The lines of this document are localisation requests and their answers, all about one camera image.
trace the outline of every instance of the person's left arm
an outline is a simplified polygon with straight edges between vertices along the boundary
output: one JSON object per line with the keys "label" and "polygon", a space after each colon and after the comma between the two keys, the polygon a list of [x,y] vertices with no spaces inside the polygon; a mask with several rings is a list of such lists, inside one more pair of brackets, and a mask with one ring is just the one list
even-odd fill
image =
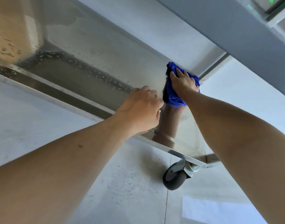
{"label": "person's left arm", "polygon": [[0,167],[0,223],[64,223],[128,138],[159,123],[163,102],[135,89],[107,120]]}

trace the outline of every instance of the gray metal panel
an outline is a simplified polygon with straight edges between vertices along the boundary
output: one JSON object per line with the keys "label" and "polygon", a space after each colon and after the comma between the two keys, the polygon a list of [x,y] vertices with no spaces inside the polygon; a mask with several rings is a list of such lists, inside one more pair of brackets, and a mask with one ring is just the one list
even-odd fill
{"label": "gray metal panel", "polygon": [[285,95],[285,41],[255,12],[237,0],[158,1]]}

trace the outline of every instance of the microfiber cloth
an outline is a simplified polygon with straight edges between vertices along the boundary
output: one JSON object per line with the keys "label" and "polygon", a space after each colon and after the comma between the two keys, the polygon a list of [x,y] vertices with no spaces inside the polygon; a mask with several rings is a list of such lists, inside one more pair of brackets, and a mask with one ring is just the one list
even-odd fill
{"label": "microfiber cloth", "polygon": [[[174,107],[179,107],[180,105],[186,106],[185,102],[181,98],[179,98],[178,94],[173,90],[173,88],[171,86],[171,79],[169,77],[169,74],[171,71],[173,71],[175,73],[175,75],[178,77],[177,72],[176,72],[176,68],[178,68],[182,73],[184,73],[184,71],[185,71],[182,68],[180,68],[179,66],[177,66],[174,62],[169,62],[167,64],[166,75],[167,75],[168,79],[167,79],[166,87],[165,87],[165,90],[163,93],[163,101],[165,103],[167,103],[168,105],[171,105]],[[190,73],[188,73],[188,75],[190,78],[193,78],[195,80],[196,86],[200,86],[200,82],[199,82],[199,79],[197,76],[191,75]]]}

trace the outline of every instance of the caster wheel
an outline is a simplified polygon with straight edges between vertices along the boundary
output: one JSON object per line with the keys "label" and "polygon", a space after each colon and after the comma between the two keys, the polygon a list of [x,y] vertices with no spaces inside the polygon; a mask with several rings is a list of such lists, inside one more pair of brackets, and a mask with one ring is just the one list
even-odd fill
{"label": "caster wheel", "polygon": [[169,170],[171,169],[172,166],[176,165],[177,163],[174,163],[171,165],[167,171],[163,174],[163,184],[164,186],[169,189],[169,190],[175,190],[179,188],[184,181],[187,178],[187,174],[185,173],[184,170],[177,171],[175,173],[170,173]]}

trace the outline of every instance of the person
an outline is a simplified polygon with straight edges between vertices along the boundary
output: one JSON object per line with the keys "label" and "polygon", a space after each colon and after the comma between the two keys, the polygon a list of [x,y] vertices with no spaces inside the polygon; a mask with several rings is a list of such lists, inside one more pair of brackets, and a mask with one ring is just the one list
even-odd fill
{"label": "person", "polygon": [[[233,105],[198,93],[176,70],[172,87],[209,147],[269,224],[285,224],[285,135]],[[65,223],[111,156],[159,123],[155,90],[134,89],[117,112],[0,167],[0,223]]]}

